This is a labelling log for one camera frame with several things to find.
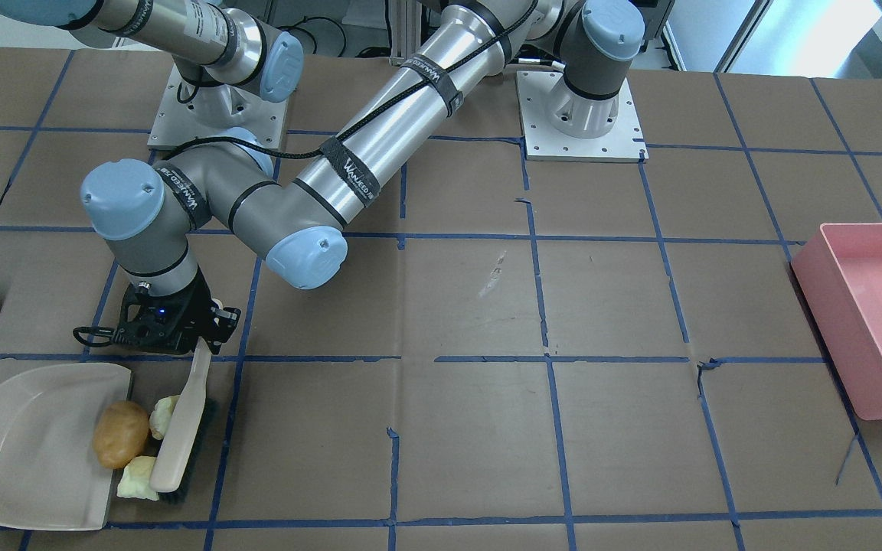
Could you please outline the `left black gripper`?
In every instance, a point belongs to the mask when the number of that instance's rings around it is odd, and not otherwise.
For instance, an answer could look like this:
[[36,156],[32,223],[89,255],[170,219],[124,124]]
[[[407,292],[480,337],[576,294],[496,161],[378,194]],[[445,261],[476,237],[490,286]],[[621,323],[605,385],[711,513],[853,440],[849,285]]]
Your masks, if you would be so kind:
[[211,297],[200,269],[179,292],[156,297],[135,285],[127,286],[120,303],[113,344],[149,353],[183,355],[194,351],[197,338],[219,354],[231,338],[242,311],[223,307]]

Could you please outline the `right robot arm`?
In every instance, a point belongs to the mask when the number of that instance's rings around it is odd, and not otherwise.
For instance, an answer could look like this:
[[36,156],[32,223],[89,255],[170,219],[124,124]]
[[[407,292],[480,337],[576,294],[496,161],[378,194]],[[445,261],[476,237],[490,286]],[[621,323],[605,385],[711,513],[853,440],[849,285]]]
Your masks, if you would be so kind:
[[304,69],[295,36],[207,1],[0,1],[0,15],[69,32],[97,28],[188,60],[216,83],[270,103],[290,98]]

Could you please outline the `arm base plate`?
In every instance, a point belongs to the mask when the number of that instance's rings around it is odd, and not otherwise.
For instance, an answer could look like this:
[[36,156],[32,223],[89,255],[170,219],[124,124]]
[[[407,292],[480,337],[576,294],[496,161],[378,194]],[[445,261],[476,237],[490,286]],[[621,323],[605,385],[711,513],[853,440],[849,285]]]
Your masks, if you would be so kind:
[[168,151],[230,128],[248,129],[266,147],[276,148],[283,143],[288,101],[270,103],[225,84],[194,90],[183,78],[182,67],[187,76],[196,76],[201,70],[189,62],[175,60],[147,146]]
[[517,74],[526,157],[533,161],[638,163],[650,154],[628,80],[619,94],[590,100],[559,72]]

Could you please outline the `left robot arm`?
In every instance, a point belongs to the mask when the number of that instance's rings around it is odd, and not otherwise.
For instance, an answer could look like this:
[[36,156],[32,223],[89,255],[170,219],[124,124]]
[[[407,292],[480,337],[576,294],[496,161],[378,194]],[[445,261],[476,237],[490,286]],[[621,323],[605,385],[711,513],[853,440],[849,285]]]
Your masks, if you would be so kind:
[[345,129],[303,154],[290,184],[247,129],[175,147],[147,164],[108,161],[83,179],[80,199],[129,286],[113,328],[79,327],[87,347],[155,354],[217,353],[240,311],[216,303],[187,233],[217,219],[297,289],[329,282],[344,262],[342,231],[381,195],[483,77],[531,44],[563,63],[564,96],[609,104],[640,51],[646,24],[630,1],[432,1],[437,31]]

